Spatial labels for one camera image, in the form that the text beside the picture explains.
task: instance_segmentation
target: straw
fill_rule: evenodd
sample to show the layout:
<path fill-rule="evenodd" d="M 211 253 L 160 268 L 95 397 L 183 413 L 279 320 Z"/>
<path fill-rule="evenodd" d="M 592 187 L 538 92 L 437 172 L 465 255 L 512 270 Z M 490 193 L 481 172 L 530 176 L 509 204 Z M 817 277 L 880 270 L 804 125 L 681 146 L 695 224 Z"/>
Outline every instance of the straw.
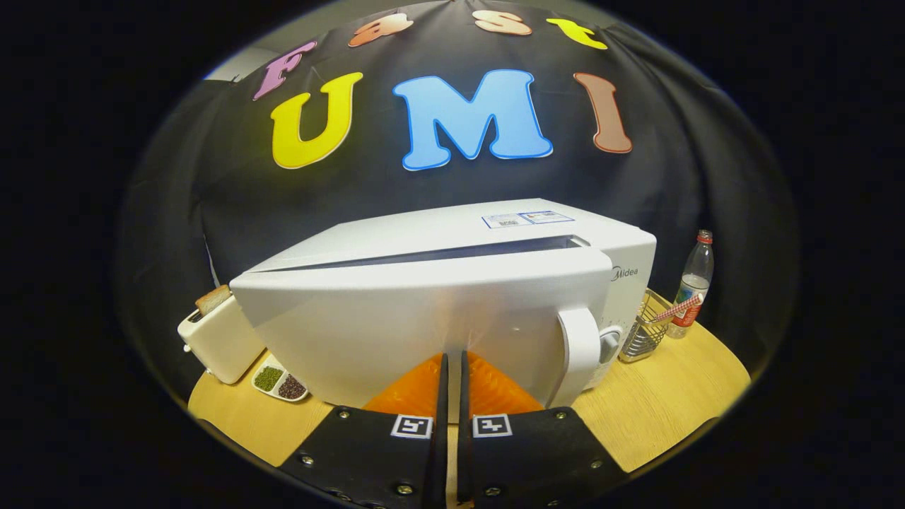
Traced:
<path fill-rule="evenodd" d="M 686 311 L 703 302 L 704 302 L 704 296 L 700 293 L 695 293 L 694 295 L 692 295 L 692 297 L 689 300 L 682 301 L 681 303 L 678 303 L 678 304 L 672 306 L 670 309 L 658 314 L 657 316 L 654 316 L 653 322 L 659 322 L 660 320 L 669 318 L 678 312 Z"/>

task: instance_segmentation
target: blue letter m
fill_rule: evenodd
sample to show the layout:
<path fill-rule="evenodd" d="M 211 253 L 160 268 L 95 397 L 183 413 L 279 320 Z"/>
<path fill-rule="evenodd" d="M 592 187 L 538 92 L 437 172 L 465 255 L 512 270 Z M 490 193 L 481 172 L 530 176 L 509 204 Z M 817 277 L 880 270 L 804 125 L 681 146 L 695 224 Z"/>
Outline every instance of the blue letter m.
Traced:
<path fill-rule="evenodd" d="M 478 157 L 491 120 L 497 138 L 491 154 L 498 158 L 543 158 L 553 144 L 540 133 L 528 86 L 529 72 L 498 69 L 484 74 L 471 101 L 437 76 L 401 82 L 393 94 L 408 105 L 412 150 L 402 159 L 409 171 L 437 168 L 450 161 L 452 153 L 441 147 L 436 129 L 443 128 L 456 148 L 469 159 Z"/>

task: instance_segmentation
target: red beans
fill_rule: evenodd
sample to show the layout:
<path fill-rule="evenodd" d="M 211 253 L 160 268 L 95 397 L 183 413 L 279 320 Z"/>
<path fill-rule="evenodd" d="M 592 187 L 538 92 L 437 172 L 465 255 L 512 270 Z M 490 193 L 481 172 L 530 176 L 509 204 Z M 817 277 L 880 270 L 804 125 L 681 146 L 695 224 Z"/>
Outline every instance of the red beans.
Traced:
<path fill-rule="evenodd" d="M 277 391 L 280 396 L 286 399 L 295 399 L 305 392 L 305 387 L 299 383 L 292 375 L 286 376 L 286 381 L 280 385 Z"/>

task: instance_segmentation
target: bread slice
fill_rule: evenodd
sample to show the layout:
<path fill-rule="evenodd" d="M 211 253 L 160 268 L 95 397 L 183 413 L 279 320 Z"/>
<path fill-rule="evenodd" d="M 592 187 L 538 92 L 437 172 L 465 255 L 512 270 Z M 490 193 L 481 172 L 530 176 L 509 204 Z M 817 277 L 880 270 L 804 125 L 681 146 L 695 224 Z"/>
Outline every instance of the bread slice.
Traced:
<path fill-rule="evenodd" d="M 198 311 L 201 312 L 201 316 L 205 316 L 216 309 L 217 306 L 226 302 L 226 299 L 229 299 L 232 294 L 233 293 L 229 291 L 229 286 L 222 284 L 204 297 L 195 301 L 195 306 L 198 308 Z"/>

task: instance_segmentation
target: wire basket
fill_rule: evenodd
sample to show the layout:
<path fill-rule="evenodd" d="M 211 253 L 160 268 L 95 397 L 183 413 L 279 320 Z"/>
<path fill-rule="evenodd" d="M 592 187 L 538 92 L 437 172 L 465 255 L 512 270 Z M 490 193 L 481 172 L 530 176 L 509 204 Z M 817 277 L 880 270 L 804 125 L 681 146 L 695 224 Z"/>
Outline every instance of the wire basket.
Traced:
<path fill-rule="evenodd" d="M 644 301 L 639 307 L 638 315 L 634 317 L 634 324 L 628 333 L 628 338 L 625 340 L 622 350 L 619 351 L 619 360 L 622 362 L 635 362 L 649 357 L 660 345 L 660 341 L 666 333 L 666 327 L 672 320 L 672 317 L 668 317 L 655 322 L 653 319 L 657 316 L 658 311 L 651 306 L 651 299 L 660 304 L 661 311 L 671 306 L 650 289 L 644 290 Z"/>

